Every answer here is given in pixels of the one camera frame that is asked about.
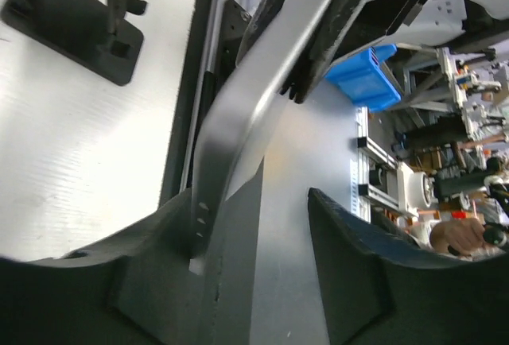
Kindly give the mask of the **blue plastic bin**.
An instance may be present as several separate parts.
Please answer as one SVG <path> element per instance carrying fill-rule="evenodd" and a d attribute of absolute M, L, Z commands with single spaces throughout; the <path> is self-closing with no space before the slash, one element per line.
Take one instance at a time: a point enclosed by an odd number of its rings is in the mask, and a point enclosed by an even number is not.
<path fill-rule="evenodd" d="M 383 73 L 380 64 L 397 52 L 396 45 L 370 47 L 334 64 L 325 79 L 337 86 L 357 107 L 380 112 L 401 101 L 401 95 Z"/>

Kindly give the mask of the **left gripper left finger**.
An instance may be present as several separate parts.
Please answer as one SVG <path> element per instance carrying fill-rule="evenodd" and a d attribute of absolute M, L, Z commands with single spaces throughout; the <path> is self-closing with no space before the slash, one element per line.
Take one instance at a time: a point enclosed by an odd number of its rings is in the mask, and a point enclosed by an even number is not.
<path fill-rule="evenodd" d="M 2 343 L 249 343 L 259 198 L 225 203 L 202 274 L 185 252 L 190 199 L 60 259 L 3 258 Z"/>

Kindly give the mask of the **person hand in background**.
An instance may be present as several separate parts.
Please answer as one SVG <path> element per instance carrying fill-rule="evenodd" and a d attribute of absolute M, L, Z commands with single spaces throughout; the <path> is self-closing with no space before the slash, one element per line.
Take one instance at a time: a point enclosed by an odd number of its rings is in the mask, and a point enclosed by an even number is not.
<path fill-rule="evenodd" d="M 430 232 L 429 243 L 443 254 L 449 253 L 449 247 L 460 255 L 469 256 L 482 248 L 485 228 L 478 219 L 441 221 Z"/>

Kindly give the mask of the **silver edged black phone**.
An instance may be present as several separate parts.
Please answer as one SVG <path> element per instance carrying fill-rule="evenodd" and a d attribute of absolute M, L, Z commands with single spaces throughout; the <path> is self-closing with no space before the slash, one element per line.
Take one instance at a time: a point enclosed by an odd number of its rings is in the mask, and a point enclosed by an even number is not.
<path fill-rule="evenodd" d="M 193 158 L 189 255 L 203 255 L 227 198 L 255 173 L 267 143 L 271 104 L 332 0 L 287 0 L 212 104 Z"/>

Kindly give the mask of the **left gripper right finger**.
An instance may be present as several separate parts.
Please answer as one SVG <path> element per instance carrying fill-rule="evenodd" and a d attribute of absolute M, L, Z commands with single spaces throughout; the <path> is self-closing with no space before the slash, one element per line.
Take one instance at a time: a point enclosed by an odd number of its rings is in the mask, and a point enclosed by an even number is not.
<path fill-rule="evenodd" d="M 308 215 L 330 343 L 507 343 L 506 254 L 470 262 L 420 249 L 317 188 Z"/>

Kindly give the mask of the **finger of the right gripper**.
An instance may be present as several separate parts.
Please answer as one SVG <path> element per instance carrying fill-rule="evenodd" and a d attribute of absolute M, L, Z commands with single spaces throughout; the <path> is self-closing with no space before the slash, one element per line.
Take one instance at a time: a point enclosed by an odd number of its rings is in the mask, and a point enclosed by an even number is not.
<path fill-rule="evenodd" d="M 287 0 L 261 0 L 243 34 L 237 56 L 237 67 L 267 26 L 275 19 Z M 396 4 L 382 13 L 368 36 L 353 41 L 346 48 L 348 33 L 360 19 L 363 9 L 377 0 L 332 0 L 311 39 L 299 56 L 293 70 L 279 91 L 289 91 L 291 98 L 302 103 L 321 81 L 337 57 L 349 56 L 370 43 L 392 34 L 401 24 L 402 7 Z"/>

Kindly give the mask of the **black folding phone stand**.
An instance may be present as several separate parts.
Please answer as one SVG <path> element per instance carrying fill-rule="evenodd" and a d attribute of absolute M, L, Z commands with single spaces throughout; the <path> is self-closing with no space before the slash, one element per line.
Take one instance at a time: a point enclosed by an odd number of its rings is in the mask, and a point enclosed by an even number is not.
<path fill-rule="evenodd" d="M 118 86 L 134 74 L 144 41 L 127 14 L 143 15 L 144 0 L 6 0 L 11 28 Z"/>

